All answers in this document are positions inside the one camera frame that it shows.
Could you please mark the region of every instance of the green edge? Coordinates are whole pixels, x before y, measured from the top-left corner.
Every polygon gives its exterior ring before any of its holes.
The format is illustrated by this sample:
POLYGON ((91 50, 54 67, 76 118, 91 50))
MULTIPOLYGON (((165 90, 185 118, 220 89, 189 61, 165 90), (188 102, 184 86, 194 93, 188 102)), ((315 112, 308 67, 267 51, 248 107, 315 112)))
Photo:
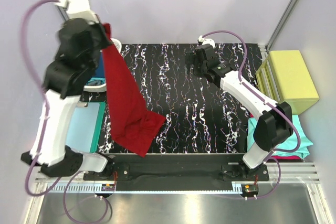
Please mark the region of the green edge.
POLYGON ((91 153, 94 153, 97 151, 101 125, 103 123, 103 118, 104 118, 105 107, 106 107, 106 103, 99 102, 99 110, 98 110, 98 115, 97 115, 97 120, 96 120, 96 126, 94 127, 94 133, 93 133, 92 144, 91 144, 91 149, 90 149, 91 153))

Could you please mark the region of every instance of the yellow container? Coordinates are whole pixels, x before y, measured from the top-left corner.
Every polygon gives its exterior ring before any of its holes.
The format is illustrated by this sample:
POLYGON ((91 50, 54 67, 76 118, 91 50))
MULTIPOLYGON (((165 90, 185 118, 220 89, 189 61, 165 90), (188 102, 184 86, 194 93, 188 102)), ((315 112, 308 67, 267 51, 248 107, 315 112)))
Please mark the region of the yellow container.
POLYGON ((287 102, 299 115, 319 100, 300 51, 271 51, 257 71, 262 92, 278 102, 287 102))

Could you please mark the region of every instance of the white basket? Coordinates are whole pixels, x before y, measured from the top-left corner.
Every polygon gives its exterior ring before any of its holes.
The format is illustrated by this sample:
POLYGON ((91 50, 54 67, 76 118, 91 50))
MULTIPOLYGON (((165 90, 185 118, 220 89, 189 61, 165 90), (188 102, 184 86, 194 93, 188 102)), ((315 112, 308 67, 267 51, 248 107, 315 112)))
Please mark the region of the white basket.
MULTIPOLYGON (((119 53, 121 53, 121 43, 117 39, 111 38, 112 42, 116 46, 117 50, 119 53)), ((103 85, 99 86, 84 86, 84 91, 86 92, 94 92, 94 93, 99 93, 99 92, 106 92, 106 83, 103 85)))

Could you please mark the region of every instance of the light blue board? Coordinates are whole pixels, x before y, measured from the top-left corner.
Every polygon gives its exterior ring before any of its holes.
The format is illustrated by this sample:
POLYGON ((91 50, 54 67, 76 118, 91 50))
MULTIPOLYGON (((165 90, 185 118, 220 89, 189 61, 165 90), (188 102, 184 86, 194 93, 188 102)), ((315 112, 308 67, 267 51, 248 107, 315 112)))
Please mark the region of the light blue board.
POLYGON ((78 151, 90 152, 99 106, 99 102, 89 102, 86 108, 75 108, 69 126, 66 145, 78 151))

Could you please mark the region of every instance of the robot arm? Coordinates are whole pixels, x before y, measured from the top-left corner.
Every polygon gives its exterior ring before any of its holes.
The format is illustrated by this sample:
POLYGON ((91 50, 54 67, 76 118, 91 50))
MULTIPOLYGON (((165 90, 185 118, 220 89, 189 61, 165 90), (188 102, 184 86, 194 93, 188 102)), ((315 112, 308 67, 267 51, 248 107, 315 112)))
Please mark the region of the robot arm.
POLYGON ((21 159, 31 164, 38 155, 41 172, 49 177, 71 176, 78 170, 101 173, 110 160, 102 154, 72 150, 66 146, 66 138, 83 88, 95 75, 100 50, 108 47, 110 40, 88 0, 59 0, 57 5, 67 9, 70 19, 58 33, 60 46, 45 73, 43 86, 50 104, 49 118, 44 132, 44 118, 40 119, 34 146, 21 159), (43 143, 37 153, 41 134, 43 143))
POLYGON ((193 65, 193 74, 198 77, 206 77, 210 83, 214 83, 220 89, 229 92, 258 121, 254 132, 255 143, 251 149, 244 155, 241 162, 243 173, 257 169, 270 155, 272 150, 283 143, 292 133, 292 128, 287 122, 273 109, 266 105, 270 103, 277 107, 282 113, 292 120, 291 107, 286 102, 278 104, 276 101, 268 98, 259 90, 249 84, 244 78, 242 82, 248 84, 255 92, 265 99, 262 102, 246 87, 244 87, 238 78, 238 71, 234 66, 225 67, 220 63, 219 56, 214 50, 212 40, 205 41, 201 46, 195 48, 192 53, 186 54, 187 74, 190 72, 190 66, 193 65))

